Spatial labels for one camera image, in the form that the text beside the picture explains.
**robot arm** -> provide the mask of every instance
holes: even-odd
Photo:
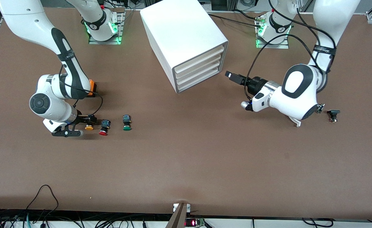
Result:
[[[52,50],[66,70],[65,74],[43,75],[37,91],[30,98],[30,108],[53,133],[73,123],[80,114],[64,101],[83,99],[91,88],[75,54],[63,33],[56,29],[44,13],[40,0],[0,0],[0,10],[10,30],[18,37]]]
[[[314,8],[314,20],[317,28],[328,33],[338,43],[349,23],[360,0],[317,0]],[[241,106],[245,110],[260,111],[267,107],[278,109],[295,123],[308,118],[317,109],[316,93],[326,84],[326,72],[331,58],[335,55],[334,42],[319,32],[320,44],[316,45],[313,57],[323,72],[309,65],[292,66],[279,85],[273,81],[255,77],[253,79],[227,72],[226,76],[238,84],[246,85],[248,92],[254,97],[244,101]]]

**green led light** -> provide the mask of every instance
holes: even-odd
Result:
[[[116,37],[115,41],[117,42],[117,44],[121,44],[121,37]]]
[[[290,29],[291,29],[291,26],[288,28],[288,30],[287,30],[287,34],[290,32]]]
[[[110,29],[111,29],[112,33],[117,32],[117,25],[115,25],[114,23],[109,23],[109,26],[110,26]]]
[[[86,28],[86,32],[88,32],[88,34],[90,34],[89,28],[88,28],[88,25],[86,24],[86,22],[84,22],[84,25],[85,25],[85,28]]]

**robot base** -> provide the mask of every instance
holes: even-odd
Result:
[[[255,25],[260,25],[264,26],[263,21],[256,21],[255,20]],[[263,48],[263,46],[267,43],[262,37],[258,35],[260,32],[261,28],[255,27],[255,35],[256,35],[256,46],[257,48]],[[284,38],[283,42],[278,43],[278,44],[268,44],[266,45],[265,48],[276,48],[276,49],[288,49],[288,40],[287,37]]]
[[[118,23],[118,25],[113,24],[111,26],[112,30],[117,31],[117,33],[114,36],[112,36],[110,39],[108,39],[106,41],[97,41],[89,35],[89,44],[109,44],[109,45],[121,44],[121,38],[123,36],[123,27],[124,27],[124,23],[125,23],[124,22],[125,17],[126,17],[126,11],[124,11],[122,13],[117,13],[117,20],[113,21],[113,22]]]

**white plastic box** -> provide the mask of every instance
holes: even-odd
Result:
[[[197,0],[163,0],[141,18],[176,93],[221,72],[228,40]]]

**black strap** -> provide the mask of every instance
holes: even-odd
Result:
[[[99,27],[105,23],[106,21],[106,12],[103,10],[103,15],[102,17],[95,21],[95,22],[87,22],[84,20],[84,22],[86,23],[86,25],[91,29],[91,30],[99,30]]]
[[[313,51],[335,56],[337,49],[330,48],[330,47],[324,47],[320,45],[314,45]]]
[[[275,30],[276,30],[277,33],[283,33],[283,32],[286,31],[286,29],[288,29],[288,28],[290,27],[290,25],[291,25],[291,22],[290,22],[290,24],[285,25],[285,26],[276,23],[276,22],[273,20],[273,14],[270,15],[270,17],[269,17],[269,22],[270,22],[270,25],[271,25],[273,28],[275,28]]]
[[[61,62],[66,62],[75,57],[75,53],[73,52],[72,49],[70,49],[69,51],[62,51],[62,53],[57,56]]]

